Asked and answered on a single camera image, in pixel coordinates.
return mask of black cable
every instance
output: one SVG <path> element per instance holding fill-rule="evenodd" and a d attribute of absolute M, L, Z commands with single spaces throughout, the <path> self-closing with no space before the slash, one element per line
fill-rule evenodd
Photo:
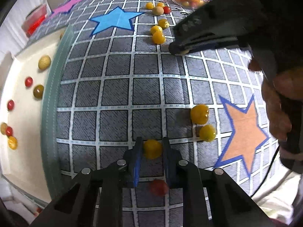
<path fill-rule="evenodd" d="M 272 164 L 274 163 L 274 160 L 275 160 L 275 158 L 276 158 L 276 156 L 279 152 L 279 147 L 280 147 L 280 145 L 277 147 L 276 152 L 275 152 L 274 156 L 272 157 L 272 161 L 270 162 L 270 165 L 269 165 L 268 170 L 265 174 L 265 177 L 263 178 L 263 181 L 260 183 L 259 187 L 255 190 L 255 192 L 250 197 L 253 197 L 256 194 L 256 192 L 261 188 L 262 184 L 265 182 L 265 180 L 266 180 L 266 178 L 269 174 L 269 171 L 272 168 Z"/>

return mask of yellow cherry tomato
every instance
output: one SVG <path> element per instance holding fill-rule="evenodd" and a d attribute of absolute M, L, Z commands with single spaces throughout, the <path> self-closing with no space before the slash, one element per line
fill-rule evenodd
<path fill-rule="evenodd" d="M 189 7 L 189 2 L 182 2 L 181 4 L 183 7 Z"/>
<path fill-rule="evenodd" d="M 169 27 L 169 22 L 167 21 L 167 19 L 160 19 L 158 21 L 158 26 L 161 26 L 162 29 L 166 29 Z"/>
<path fill-rule="evenodd" d="M 162 32 L 163 30 L 162 30 L 162 27 L 160 27 L 160 26 L 153 26 L 152 28 L 151 28 L 151 34 L 153 35 L 155 32 L 157 32 L 157 31 L 159 31 L 159 32 Z"/>
<path fill-rule="evenodd" d="M 155 159 L 162 154 L 162 144 L 156 140 L 147 140 L 143 144 L 143 154 L 148 159 Z"/>
<path fill-rule="evenodd" d="M 12 150 L 16 150 L 17 149 L 17 146 L 18 146 L 18 142 L 17 142 L 17 139 L 13 136 L 10 136 L 9 137 L 9 140 L 8 140 L 8 144 L 9 144 L 9 147 L 12 149 Z"/>
<path fill-rule="evenodd" d="M 197 4 L 198 4 L 198 7 L 201 7 L 202 5 L 204 5 L 206 2 L 203 1 L 203 0 L 197 0 Z"/>
<path fill-rule="evenodd" d="M 162 2 L 159 2 L 159 3 L 157 3 L 157 7 L 164 8 L 164 7 L 165 7 L 165 4 L 164 4 L 164 3 L 162 3 Z"/>
<path fill-rule="evenodd" d="M 194 106 L 190 110 L 190 118 L 193 123 L 203 125 L 206 124 L 209 118 L 209 108 L 205 104 Z"/>
<path fill-rule="evenodd" d="M 1 125 L 0 125 L 0 131 L 1 131 L 1 134 L 2 135 L 5 135 L 6 134 L 6 128 L 7 128 L 7 124 L 6 123 L 4 123 L 4 122 L 2 122 L 1 123 Z"/>
<path fill-rule="evenodd" d="M 155 7 L 155 5 L 154 5 L 152 2 L 148 2 L 148 3 L 145 5 L 145 8 L 146 8 L 146 9 L 150 9 L 150 10 L 152 10 L 154 7 Z"/>
<path fill-rule="evenodd" d="M 206 142 L 211 142 L 216 137 L 216 129 L 212 125 L 202 126 L 199 131 L 200 139 Z"/>
<path fill-rule="evenodd" d="M 162 32 L 157 31 L 153 34 L 152 40 L 155 44 L 162 44 L 166 41 L 166 38 Z"/>

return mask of gray fabric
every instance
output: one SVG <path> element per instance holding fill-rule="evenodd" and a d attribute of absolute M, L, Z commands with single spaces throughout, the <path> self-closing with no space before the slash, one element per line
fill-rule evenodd
<path fill-rule="evenodd" d="M 180 11 L 153 16 L 144 9 L 149 1 L 155 0 L 84 0 L 70 14 L 43 23 L 34 35 L 36 40 L 47 30 L 71 23 L 77 36 L 65 63 L 57 109 L 58 153 L 65 183 L 83 167 L 105 168 L 122 158 L 138 136 L 158 141 L 168 136 L 184 159 L 212 170 L 232 131 L 220 96 L 245 108 L 254 95 L 259 125 L 268 134 L 262 76 L 247 69 L 251 55 L 239 49 L 170 55 L 173 28 L 185 16 Z M 165 3 L 172 10 L 179 8 L 171 0 Z M 92 36 L 97 23 L 88 18 L 116 6 L 147 13 L 131 19 L 134 31 L 111 27 Z M 155 45 L 150 28 L 163 18 L 171 26 L 163 31 L 166 42 Z M 208 124 L 219 129 L 213 142 L 201 141 L 201 125 L 193 126 L 190 120 L 190 108 L 201 103 L 210 107 Z M 262 180 L 274 141 L 257 151 L 250 179 L 241 160 L 223 166 L 246 193 L 251 194 Z M 182 225 L 182 190 L 169 190 L 169 201 L 156 198 L 148 190 L 148 181 L 155 177 L 164 178 L 162 157 L 144 157 L 139 187 L 123 190 L 123 226 L 161 227 L 166 218 L 170 227 Z"/>

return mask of green tray edge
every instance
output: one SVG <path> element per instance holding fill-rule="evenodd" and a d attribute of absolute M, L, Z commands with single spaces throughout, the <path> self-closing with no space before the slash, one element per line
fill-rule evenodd
<path fill-rule="evenodd" d="M 72 25 L 68 25 L 51 64 L 44 88 L 41 108 L 41 156 L 45 179 L 52 199 L 63 189 L 58 156 L 57 104 L 64 65 L 74 42 Z"/>

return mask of finger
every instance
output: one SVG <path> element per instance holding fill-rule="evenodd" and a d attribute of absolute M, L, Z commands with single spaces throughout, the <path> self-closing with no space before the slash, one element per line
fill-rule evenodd
<path fill-rule="evenodd" d="M 261 67 L 259 66 L 258 61 L 256 61 L 254 58 L 251 59 L 248 69 L 253 71 L 253 72 L 258 72 L 261 71 Z"/>
<path fill-rule="evenodd" d="M 266 102 L 266 105 L 269 105 L 272 109 L 280 110 L 281 109 L 281 100 L 274 88 L 272 88 L 266 79 L 262 83 L 262 98 Z"/>
<path fill-rule="evenodd" d="M 291 122 L 287 114 L 281 110 L 271 109 L 266 106 L 266 113 L 269 123 L 273 125 L 276 132 L 287 133 L 291 131 Z"/>
<path fill-rule="evenodd" d="M 272 134 L 273 137 L 278 139 L 279 141 L 286 141 L 287 134 L 285 132 L 281 132 L 279 127 L 276 126 L 274 123 L 269 123 L 269 132 Z"/>
<path fill-rule="evenodd" d="M 282 95 L 294 99 L 303 100 L 303 67 L 296 67 L 285 71 L 273 80 L 275 89 Z"/>

